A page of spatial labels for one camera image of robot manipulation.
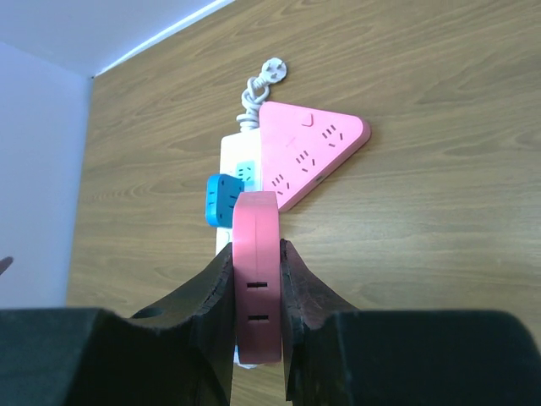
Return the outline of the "pink triangular power strip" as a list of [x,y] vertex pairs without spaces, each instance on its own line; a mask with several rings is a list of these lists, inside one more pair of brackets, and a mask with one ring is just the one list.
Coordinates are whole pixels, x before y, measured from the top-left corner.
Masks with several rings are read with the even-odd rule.
[[293,208],[370,138],[359,117],[268,101],[260,109],[264,191],[280,212]]

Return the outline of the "pink square plug adapter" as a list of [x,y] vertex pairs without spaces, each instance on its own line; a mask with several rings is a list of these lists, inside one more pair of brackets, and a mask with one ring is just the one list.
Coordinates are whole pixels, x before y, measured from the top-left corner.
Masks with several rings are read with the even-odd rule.
[[276,194],[243,192],[232,218],[239,362],[281,360],[280,224]]

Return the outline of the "white multicolour power strip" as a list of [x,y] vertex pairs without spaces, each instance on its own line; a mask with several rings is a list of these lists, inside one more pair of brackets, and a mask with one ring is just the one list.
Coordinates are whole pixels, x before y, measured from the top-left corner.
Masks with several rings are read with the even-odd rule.
[[245,191],[262,189],[259,129],[227,135],[221,139],[219,173],[241,179]]

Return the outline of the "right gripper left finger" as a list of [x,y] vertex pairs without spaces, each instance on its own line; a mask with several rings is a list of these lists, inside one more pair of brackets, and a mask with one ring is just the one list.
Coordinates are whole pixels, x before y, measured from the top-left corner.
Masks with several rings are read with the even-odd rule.
[[227,405],[232,251],[129,318],[101,308],[3,310],[4,405]]

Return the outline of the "blue square plug adapter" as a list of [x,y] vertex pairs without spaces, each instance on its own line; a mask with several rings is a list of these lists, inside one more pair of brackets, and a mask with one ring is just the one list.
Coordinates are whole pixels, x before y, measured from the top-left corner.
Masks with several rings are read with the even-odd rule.
[[215,228],[231,228],[233,209],[242,192],[242,179],[225,173],[211,175],[207,181],[205,198],[207,223]]

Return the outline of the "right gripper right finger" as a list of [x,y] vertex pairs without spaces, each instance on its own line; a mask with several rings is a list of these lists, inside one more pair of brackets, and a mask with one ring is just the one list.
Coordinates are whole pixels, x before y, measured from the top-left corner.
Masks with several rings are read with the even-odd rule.
[[295,405],[537,405],[540,352],[497,310],[359,310],[282,240],[286,397]]

